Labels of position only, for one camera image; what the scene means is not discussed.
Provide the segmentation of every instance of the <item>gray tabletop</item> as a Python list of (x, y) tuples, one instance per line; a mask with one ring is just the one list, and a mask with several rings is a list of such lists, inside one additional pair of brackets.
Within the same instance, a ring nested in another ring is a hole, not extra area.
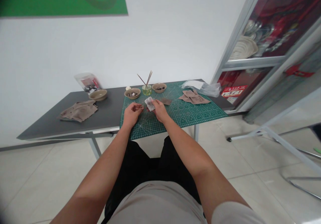
[[(107, 98), (95, 103), (98, 106), (98, 111), (84, 122), (61, 121), (57, 118), (62, 111), (73, 106), (76, 102), (89, 100), (88, 94), (84, 91), (71, 92), (17, 138), (20, 140), (44, 139), (59, 135), (119, 127), (125, 97), (125, 87), (111, 88), (107, 89), (107, 91)], [(234, 108), (234, 106), (222, 96), (209, 98), (223, 110)]]

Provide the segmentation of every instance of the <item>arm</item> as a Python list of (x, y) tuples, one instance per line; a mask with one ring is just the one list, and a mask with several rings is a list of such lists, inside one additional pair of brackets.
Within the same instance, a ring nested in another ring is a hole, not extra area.
[(126, 108), (118, 134), (51, 224), (97, 223), (118, 177), (130, 131), (142, 111), (143, 106), (137, 103)]
[(163, 103), (155, 100), (153, 104), (157, 119), (164, 124), (177, 154), (195, 181), (208, 224), (215, 208), (223, 202), (239, 202), (249, 207), (206, 151), (169, 117)]

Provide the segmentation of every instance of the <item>beige shirt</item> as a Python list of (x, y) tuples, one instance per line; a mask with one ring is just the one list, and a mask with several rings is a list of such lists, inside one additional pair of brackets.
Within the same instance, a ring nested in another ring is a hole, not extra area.
[[(212, 224), (264, 224), (250, 208), (237, 203), (219, 205), (211, 217)], [(175, 182), (150, 181), (137, 186), (119, 204), (113, 223), (204, 223), (202, 206)]]

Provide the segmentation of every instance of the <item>table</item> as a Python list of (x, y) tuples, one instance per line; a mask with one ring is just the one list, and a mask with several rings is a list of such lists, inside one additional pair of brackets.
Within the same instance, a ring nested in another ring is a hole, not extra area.
[[(121, 111), (124, 101), (125, 87), (106, 89), (107, 99), (98, 101), (98, 111), (82, 123), (75, 121), (61, 121), (57, 117), (62, 111), (76, 102), (87, 101), (88, 94), (84, 91), (71, 92), (40, 117), (17, 138), (20, 140), (76, 140), (88, 139), (95, 157), (101, 156), (96, 138), (112, 137), (111, 131), (119, 130)], [(209, 97), (223, 110), (230, 110), (234, 106), (225, 98)], [(199, 125), (194, 126), (194, 139), (198, 140)]]

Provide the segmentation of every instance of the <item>lid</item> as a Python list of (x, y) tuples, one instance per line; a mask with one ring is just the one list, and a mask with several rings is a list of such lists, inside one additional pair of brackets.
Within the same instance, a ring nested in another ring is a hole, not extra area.
[(92, 73), (81, 73), (81, 74), (77, 74), (74, 76), (75, 79), (85, 79), (85, 78), (89, 78), (92, 77), (93, 74)]

